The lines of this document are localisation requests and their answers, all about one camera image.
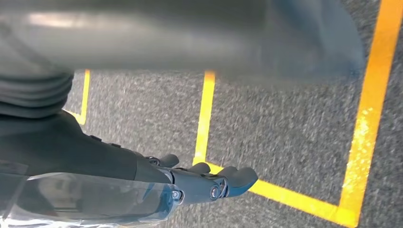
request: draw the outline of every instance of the clear plastic sheet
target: clear plastic sheet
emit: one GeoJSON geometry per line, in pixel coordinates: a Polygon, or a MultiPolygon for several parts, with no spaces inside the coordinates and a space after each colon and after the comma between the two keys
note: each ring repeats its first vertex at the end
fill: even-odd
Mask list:
{"type": "Polygon", "coordinates": [[[150,227],[176,209],[175,185],[72,173],[0,174],[1,228],[150,227]]]}

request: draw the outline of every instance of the prosthetic hand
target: prosthetic hand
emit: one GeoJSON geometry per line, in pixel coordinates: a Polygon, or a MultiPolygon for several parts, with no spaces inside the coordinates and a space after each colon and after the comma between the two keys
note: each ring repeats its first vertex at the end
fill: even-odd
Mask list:
{"type": "Polygon", "coordinates": [[[104,143],[66,112],[0,116],[0,145],[1,227],[142,226],[180,204],[239,196],[258,179],[251,168],[174,168],[175,155],[144,157],[104,143]]]}

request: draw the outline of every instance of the yellow tape line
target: yellow tape line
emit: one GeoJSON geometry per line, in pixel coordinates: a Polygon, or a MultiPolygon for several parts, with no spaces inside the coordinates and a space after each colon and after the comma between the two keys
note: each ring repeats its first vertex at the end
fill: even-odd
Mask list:
{"type": "Polygon", "coordinates": [[[72,114],[77,122],[81,125],[86,124],[86,116],[87,116],[87,104],[88,104],[88,94],[89,94],[89,82],[91,79],[90,70],[85,70],[84,75],[84,89],[83,89],[83,99],[81,101],[81,114],[77,114],[71,111],[67,111],[68,113],[72,114]]]}
{"type": "Polygon", "coordinates": [[[196,153],[193,164],[204,162],[209,139],[211,109],[213,104],[215,73],[206,71],[204,74],[203,92],[201,95],[199,127],[197,129],[196,153]]]}
{"type": "Polygon", "coordinates": [[[364,199],[402,14],[403,0],[381,2],[340,199],[340,207],[356,212],[356,225],[364,199]]]}

